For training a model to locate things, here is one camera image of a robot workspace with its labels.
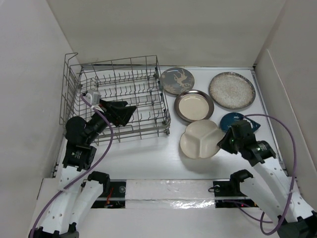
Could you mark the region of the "cream three-section divided plate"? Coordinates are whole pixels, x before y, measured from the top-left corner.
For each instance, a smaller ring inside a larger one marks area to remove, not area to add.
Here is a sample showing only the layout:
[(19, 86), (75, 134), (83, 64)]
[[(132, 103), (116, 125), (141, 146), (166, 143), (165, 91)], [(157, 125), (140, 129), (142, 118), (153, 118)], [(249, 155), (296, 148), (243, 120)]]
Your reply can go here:
[(224, 133), (211, 120), (198, 120), (189, 124), (180, 137), (181, 151), (191, 159), (206, 159), (214, 156), (220, 148), (217, 143)]

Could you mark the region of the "cream plate with metallic rim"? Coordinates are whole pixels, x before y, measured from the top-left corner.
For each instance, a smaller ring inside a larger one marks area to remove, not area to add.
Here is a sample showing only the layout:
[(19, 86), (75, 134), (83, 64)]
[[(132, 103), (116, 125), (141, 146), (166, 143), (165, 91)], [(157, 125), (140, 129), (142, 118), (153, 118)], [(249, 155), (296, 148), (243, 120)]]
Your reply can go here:
[(214, 113), (214, 102), (200, 90), (187, 90), (174, 101), (176, 114), (186, 122), (209, 119)]

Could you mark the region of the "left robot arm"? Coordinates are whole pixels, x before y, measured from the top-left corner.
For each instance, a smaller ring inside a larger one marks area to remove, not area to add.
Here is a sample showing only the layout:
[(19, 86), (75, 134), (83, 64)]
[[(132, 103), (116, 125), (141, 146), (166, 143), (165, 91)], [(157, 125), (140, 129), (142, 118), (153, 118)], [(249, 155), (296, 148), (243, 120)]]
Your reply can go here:
[(105, 128), (126, 126), (137, 109), (126, 101), (99, 100), (87, 106), (94, 111), (91, 119), (70, 118), (66, 123), (67, 140), (65, 157), (59, 179), (58, 191), (36, 218), (31, 238), (77, 238), (83, 223), (96, 199), (110, 193), (109, 174), (94, 171), (101, 160), (94, 161), (97, 149), (91, 144)]

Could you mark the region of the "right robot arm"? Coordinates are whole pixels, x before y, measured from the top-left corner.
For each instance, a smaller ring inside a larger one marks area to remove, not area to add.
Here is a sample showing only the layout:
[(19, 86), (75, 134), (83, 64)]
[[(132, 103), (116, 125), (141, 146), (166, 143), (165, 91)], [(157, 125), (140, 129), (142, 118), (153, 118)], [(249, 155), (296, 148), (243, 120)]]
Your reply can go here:
[(317, 213), (294, 189), (295, 179), (288, 177), (266, 141), (256, 140), (251, 124), (246, 120), (233, 123), (222, 140), (220, 149), (241, 154), (265, 181), (266, 191), (248, 170), (230, 176), (229, 189), (235, 195), (249, 197), (268, 216), (281, 238), (315, 238)]

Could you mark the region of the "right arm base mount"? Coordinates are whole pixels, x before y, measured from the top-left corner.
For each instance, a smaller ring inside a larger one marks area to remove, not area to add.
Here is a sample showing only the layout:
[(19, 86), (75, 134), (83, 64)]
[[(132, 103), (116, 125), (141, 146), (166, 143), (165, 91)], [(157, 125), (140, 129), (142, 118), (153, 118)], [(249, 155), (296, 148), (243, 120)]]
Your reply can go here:
[(216, 208), (253, 208), (257, 204), (244, 195), (240, 184), (245, 179), (253, 178), (247, 170), (240, 170), (230, 175), (229, 179), (214, 180), (208, 192), (214, 194)]

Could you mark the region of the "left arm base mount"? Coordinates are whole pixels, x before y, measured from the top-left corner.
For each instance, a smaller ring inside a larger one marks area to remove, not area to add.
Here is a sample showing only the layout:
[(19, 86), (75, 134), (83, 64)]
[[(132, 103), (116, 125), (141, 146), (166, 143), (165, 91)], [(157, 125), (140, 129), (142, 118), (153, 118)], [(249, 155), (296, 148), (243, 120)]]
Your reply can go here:
[(119, 209), (125, 208), (125, 180), (111, 180), (109, 174), (93, 171), (81, 184), (81, 191), (86, 187), (86, 183), (92, 180), (101, 182), (103, 185), (102, 194), (94, 201), (91, 208)]

